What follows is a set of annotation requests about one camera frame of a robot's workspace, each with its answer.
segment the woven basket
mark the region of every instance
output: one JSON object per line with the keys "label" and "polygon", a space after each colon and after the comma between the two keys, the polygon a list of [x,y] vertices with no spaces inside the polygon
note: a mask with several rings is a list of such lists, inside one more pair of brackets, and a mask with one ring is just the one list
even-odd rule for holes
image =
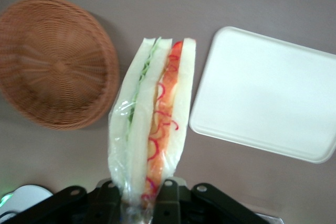
{"label": "woven basket", "polygon": [[74,130],[101,118],[119,86],[114,46],[85,10],[22,0],[0,17],[0,88],[24,116]]}

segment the plastic wrap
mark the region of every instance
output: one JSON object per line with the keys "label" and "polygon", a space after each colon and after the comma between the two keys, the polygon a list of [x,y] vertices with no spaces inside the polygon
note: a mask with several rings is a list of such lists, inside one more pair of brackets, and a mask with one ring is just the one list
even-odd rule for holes
{"label": "plastic wrap", "polygon": [[144,39],[109,114],[109,168],[122,222],[148,223],[155,197],[180,160],[196,43]]}

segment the gray table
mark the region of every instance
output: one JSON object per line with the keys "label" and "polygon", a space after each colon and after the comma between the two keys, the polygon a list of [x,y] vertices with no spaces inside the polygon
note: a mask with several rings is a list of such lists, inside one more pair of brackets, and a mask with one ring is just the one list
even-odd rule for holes
{"label": "gray table", "polygon": [[[17,0],[0,0],[0,9]],[[69,0],[92,13],[114,42],[125,73],[143,37],[193,37],[193,97],[215,32],[235,26],[336,54],[335,0]],[[0,195],[23,184],[53,191],[92,190],[109,177],[107,116],[77,131],[40,127],[0,97]],[[310,164],[187,133],[176,175],[190,186],[211,183],[254,211],[287,224],[336,220],[336,155]]]}

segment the plastic tray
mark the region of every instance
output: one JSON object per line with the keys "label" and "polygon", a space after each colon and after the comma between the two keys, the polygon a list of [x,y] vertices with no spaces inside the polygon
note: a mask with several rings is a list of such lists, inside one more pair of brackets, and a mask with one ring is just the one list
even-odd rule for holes
{"label": "plastic tray", "polygon": [[190,127],[222,140],[325,162],[336,148],[336,55],[222,28],[213,40]]}

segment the shredded lettuce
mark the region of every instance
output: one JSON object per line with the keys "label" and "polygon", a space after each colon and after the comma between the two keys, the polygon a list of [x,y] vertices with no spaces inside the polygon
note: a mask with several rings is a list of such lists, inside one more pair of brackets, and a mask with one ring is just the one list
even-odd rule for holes
{"label": "shredded lettuce", "polygon": [[132,121],[133,121],[133,115],[134,115],[135,105],[137,103],[137,98],[138,98],[138,94],[139,94],[140,85],[141,85],[143,79],[146,76],[146,73],[147,73],[147,71],[149,69],[149,66],[150,66],[150,63],[151,63],[151,60],[153,58],[153,55],[154,55],[154,53],[155,53],[155,51],[157,49],[157,45],[159,44],[160,40],[161,40],[161,37],[157,39],[157,41],[155,42],[154,46],[152,47],[152,49],[151,49],[151,51],[150,51],[150,53],[149,53],[149,55],[147,57],[147,60],[146,60],[146,62],[144,64],[144,66],[143,66],[143,69],[141,71],[141,75],[139,77],[139,82],[136,85],[135,93],[134,93],[134,96],[133,96],[132,102],[131,102],[132,106],[131,106],[130,115],[128,116],[129,127],[131,126]]}

